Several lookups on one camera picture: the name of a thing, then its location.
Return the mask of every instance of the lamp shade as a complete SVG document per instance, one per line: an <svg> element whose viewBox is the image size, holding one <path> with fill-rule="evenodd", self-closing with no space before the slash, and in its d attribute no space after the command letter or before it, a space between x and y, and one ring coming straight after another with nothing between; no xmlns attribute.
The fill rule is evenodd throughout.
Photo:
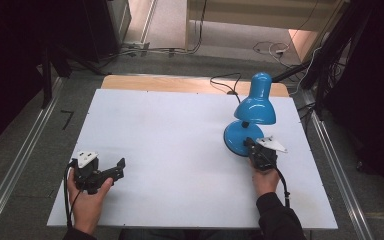
<svg viewBox="0 0 384 240"><path fill-rule="evenodd" d="M251 79L249 96L236 108L234 116L244 122L270 125L276 123L276 114L269 101L272 79L264 72L255 74Z"/></svg>

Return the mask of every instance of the blue desk lamp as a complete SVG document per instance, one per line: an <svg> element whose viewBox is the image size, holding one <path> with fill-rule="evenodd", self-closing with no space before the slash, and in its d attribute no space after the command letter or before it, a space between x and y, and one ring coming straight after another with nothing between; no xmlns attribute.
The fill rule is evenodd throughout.
<svg viewBox="0 0 384 240"><path fill-rule="evenodd" d="M276 123L276 114L269 101L272 79L264 72L255 74L251 79L249 96L238 106L234 116L239 119L224 130L224 142L232 152L247 157L248 149L244 145L247 137L256 141L263 138L263 131L257 126Z"/></svg>

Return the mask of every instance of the lamp cord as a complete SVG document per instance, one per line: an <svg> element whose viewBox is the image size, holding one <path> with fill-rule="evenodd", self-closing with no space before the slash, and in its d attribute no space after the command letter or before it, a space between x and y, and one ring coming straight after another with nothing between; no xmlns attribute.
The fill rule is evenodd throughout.
<svg viewBox="0 0 384 240"><path fill-rule="evenodd" d="M224 84L224 83L218 83L218 82L213 81L214 78L228 77L228 76L232 76L232 75L238 75L238 79L236 79L235 85L233 85L233 88L230 87L229 85ZM230 73L230 74L218 75L218 76L211 77L210 78L210 83L211 84L217 84L217 85L225 86L225 87L229 88L230 91L227 92L227 94L235 95L236 98L238 99L238 102L241 103L241 100L238 97L238 93L236 92L236 85L238 84L238 82L241 79L241 77L242 77L242 75L240 73Z"/></svg>

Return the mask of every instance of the lamp base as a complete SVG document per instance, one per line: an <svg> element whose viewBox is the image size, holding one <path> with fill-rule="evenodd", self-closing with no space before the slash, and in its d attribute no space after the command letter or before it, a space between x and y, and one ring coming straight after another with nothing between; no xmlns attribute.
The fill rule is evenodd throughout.
<svg viewBox="0 0 384 240"><path fill-rule="evenodd" d="M244 145L247 137L256 141L257 138L263 138L264 134L256 124L244 128L240 120L232 122L224 130L223 138L227 148L242 157L248 157L248 148Z"/></svg>

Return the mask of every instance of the white table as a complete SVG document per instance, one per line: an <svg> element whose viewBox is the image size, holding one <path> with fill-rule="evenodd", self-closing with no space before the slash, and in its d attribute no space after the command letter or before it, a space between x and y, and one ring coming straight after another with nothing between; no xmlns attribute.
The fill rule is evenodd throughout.
<svg viewBox="0 0 384 240"><path fill-rule="evenodd" d="M337 228L293 100L271 101L278 121L262 129L289 151L278 154L278 167L291 207L305 229ZM97 151L100 170L126 158L125 177L108 193L99 225L258 228L247 159L223 142L236 107L228 95L97 90L73 157ZM277 193L283 201L282 184ZM48 225L65 224L61 187Z"/></svg>

